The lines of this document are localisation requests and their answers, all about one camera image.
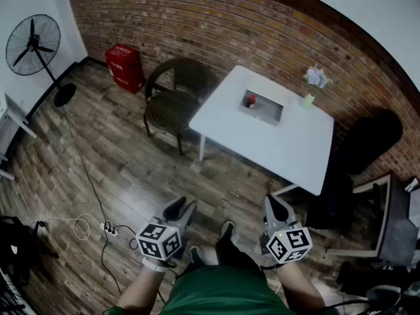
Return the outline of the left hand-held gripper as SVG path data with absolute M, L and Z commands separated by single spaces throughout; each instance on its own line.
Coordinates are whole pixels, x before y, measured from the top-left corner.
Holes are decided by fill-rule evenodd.
M 160 216 L 143 224 L 135 239 L 145 257 L 168 261 L 180 259 L 187 244 L 186 230 L 197 211 L 197 203 L 192 201 L 186 207 L 186 197 L 172 199 L 166 203 Z

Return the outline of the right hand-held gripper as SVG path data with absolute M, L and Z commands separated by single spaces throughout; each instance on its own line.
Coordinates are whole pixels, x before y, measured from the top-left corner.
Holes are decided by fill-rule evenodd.
M 295 211 L 290 204 L 278 196 L 268 194 L 263 199 L 263 213 L 266 227 L 276 227 L 276 219 L 292 227 L 263 234 L 262 255 L 271 255 L 278 264 L 286 264 L 299 261 L 308 254 L 312 249 L 309 230 L 297 223 Z

